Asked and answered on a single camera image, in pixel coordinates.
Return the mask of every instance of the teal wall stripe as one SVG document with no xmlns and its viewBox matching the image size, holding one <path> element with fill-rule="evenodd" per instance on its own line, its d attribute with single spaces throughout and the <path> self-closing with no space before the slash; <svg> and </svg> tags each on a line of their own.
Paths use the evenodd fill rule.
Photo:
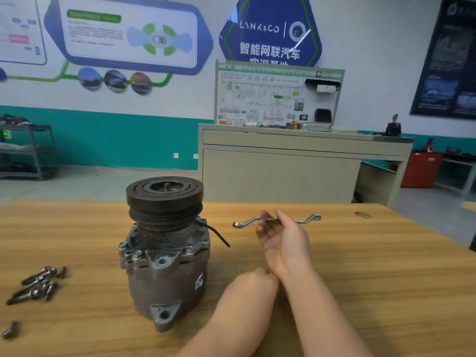
<svg viewBox="0 0 476 357">
<path fill-rule="evenodd" d="M 167 118 L 146 115 L 0 106 L 0 115 L 28 118 L 53 128 L 59 162 L 114 168 L 196 170 L 198 124 L 208 119 Z M 46 135 L 40 135 L 40 141 Z M 12 143 L 27 142 L 14 132 Z"/>
</svg>

